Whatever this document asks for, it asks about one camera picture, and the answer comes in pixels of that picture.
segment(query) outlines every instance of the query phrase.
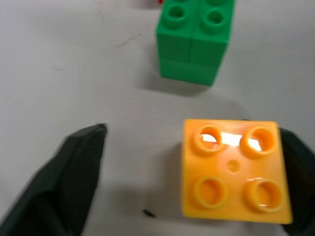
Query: stacked green blocks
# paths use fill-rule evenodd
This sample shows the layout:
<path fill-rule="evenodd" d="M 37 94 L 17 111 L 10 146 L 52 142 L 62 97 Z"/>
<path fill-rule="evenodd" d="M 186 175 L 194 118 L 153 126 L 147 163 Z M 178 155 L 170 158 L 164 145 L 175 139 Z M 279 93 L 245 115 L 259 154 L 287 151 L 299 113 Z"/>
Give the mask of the stacked green blocks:
<path fill-rule="evenodd" d="M 227 48 L 234 0 L 166 0 L 157 26 L 161 76 L 211 86 Z"/>

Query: lego stud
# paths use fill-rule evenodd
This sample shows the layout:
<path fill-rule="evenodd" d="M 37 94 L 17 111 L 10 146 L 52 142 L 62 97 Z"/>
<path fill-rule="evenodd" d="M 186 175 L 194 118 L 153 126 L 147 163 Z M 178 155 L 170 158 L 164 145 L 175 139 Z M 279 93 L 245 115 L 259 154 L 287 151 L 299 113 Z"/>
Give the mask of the lego stud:
<path fill-rule="evenodd" d="M 203 177 L 194 186 L 194 197 L 202 207 L 217 209 L 227 202 L 228 188 L 217 176 Z"/>
<path fill-rule="evenodd" d="M 260 158 L 273 153 L 277 148 L 277 141 L 268 128 L 256 126 L 242 136 L 240 148 L 247 157 Z"/>
<path fill-rule="evenodd" d="M 164 23 L 170 28 L 181 28 L 187 21 L 187 11 L 179 4 L 172 4 L 165 11 Z"/>
<path fill-rule="evenodd" d="M 226 17 L 220 9 L 211 9 L 201 19 L 201 28 L 209 34 L 220 33 L 226 25 Z"/>
<path fill-rule="evenodd" d="M 193 143 L 196 151 L 213 155 L 222 150 L 222 131 L 215 125 L 205 125 L 196 130 L 193 135 Z"/>
<path fill-rule="evenodd" d="M 208 0 L 208 3 L 214 6 L 222 6 L 226 4 L 228 0 Z"/>
<path fill-rule="evenodd" d="M 284 205 L 283 190 L 270 179 L 251 181 L 245 188 L 245 196 L 249 205 L 260 212 L 277 212 Z"/>

